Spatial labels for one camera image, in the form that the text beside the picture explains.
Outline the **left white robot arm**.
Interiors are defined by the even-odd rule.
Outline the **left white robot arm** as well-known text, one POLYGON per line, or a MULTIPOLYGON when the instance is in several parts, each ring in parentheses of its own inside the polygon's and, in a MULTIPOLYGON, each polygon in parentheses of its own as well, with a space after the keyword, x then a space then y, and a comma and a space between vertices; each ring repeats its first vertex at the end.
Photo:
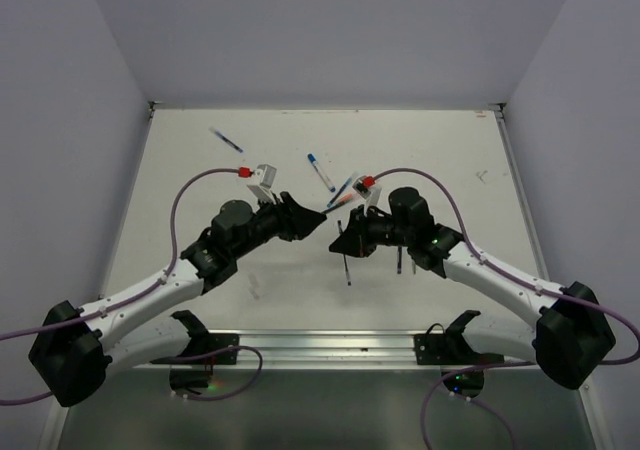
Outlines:
POLYGON ((113 351, 134 331, 222 285, 237 272, 242 257, 271 239, 303 240, 326 219, 287 192, 257 210, 243 200, 228 201, 167 268, 109 298, 81 307, 68 301, 52 307, 28 359, 57 402, 74 406, 105 382, 116 365, 113 351))

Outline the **clear pen cap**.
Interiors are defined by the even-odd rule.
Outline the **clear pen cap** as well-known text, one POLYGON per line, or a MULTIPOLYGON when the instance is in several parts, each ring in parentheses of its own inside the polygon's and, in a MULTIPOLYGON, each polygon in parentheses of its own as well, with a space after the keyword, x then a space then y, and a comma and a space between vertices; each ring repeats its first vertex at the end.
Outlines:
POLYGON ((259 300, 261 298, 260 295, 260 282, 258 278, 253 274, 248 274, 249 280, 249 292, 255 300, 259 300))

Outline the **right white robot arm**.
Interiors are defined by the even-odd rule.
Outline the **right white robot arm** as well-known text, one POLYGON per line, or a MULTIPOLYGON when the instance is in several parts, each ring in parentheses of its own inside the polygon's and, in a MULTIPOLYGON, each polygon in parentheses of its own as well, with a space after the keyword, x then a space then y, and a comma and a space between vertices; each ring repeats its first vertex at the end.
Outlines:
POLYGON ((437 223, 412 187, 392 191, 388 201, 387 212, 365 205, 353 209, 330 252, 367 258, 380 246, 404 248, 418 268, 474 289, 518 318, 466 310, 441 333, 415 336, 418 363, 480 365, 514 358, 575 390, 613 349, 613 331, 588 286, 563 287, 498 268, 485 253, 473 251, 462 233, 437 223))

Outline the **dark blue grip pen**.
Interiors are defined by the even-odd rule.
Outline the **dark blue grip pen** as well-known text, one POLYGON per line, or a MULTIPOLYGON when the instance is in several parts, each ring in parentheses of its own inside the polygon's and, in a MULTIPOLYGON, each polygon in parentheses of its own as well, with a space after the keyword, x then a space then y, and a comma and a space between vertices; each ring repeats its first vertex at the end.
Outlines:
MULTIPOLYGON (((342 221, 340 219, 337 220, 337 228, 338 228, 339 236, 342 236, 343 226, 342 226, 342 221)), ((345 254, 342 254, 342 260, 343 260, 346 283, 347 283, 347 286, 351 287, 352 280, 351 280, 351 275, 350 275, 349 266, 347 262, 347 257, 345 254)))

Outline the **blue clear gel pen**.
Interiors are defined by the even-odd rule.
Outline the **blue clear gel pen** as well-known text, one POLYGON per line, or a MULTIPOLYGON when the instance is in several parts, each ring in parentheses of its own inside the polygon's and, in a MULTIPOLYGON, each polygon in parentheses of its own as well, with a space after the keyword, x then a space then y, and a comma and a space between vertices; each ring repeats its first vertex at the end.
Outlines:
POLYGON ((215 127, 209 127, 209 131, 215 135, 219 140, 221 140, 222 142, 224 142, 226 145, 228 145, 230 148, 232 148, 234 151, 238 152, 238 153, 244 153, 244 149, 242 147, 240 147, 238 144, 236 144, 234 141, 232 141, 229 137, 227 137, 225 134, 223 134, 220 130, 216 129, 215 127))

